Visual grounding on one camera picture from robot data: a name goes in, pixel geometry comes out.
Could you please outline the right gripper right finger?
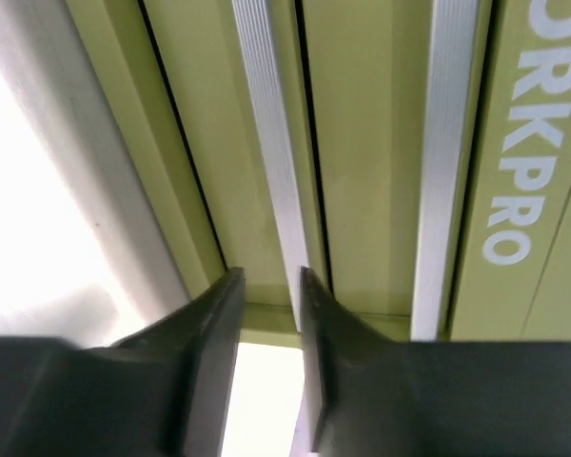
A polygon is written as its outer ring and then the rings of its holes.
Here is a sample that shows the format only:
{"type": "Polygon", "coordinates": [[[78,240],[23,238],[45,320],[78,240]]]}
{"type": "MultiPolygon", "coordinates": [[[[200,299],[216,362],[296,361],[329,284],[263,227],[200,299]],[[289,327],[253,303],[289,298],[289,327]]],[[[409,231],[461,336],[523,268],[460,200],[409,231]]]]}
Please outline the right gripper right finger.
{"type": "Polygon", "coordinates": [[[321,456],[571,456],[571,342],[397,342],[300,272],[321,456]]]}

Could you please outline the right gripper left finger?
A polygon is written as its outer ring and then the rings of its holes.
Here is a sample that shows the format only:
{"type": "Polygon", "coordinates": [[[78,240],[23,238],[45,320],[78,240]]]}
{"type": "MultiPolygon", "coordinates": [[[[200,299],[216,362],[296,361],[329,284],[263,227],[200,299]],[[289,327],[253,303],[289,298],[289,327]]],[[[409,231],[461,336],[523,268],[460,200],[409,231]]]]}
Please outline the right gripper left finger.
{"type": "Polygon", "coordinates": [[[217,456],[245,307],[228,270],[107,348],[0,336],[0,456],[217,456]]]}

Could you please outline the green metal drawer toolbox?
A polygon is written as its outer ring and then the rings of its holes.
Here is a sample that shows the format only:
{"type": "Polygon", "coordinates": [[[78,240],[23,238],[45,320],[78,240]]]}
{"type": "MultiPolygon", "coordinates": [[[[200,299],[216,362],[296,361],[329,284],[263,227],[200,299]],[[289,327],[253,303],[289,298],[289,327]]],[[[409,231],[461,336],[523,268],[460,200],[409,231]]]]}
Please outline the green metal drawer toolbox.
{"type": "Polygon", "coordinates": [[[571,1],[71,1],[175,262],[246,273],[299,343],[300,270],[413,340],[571,339],[571,1]]]}

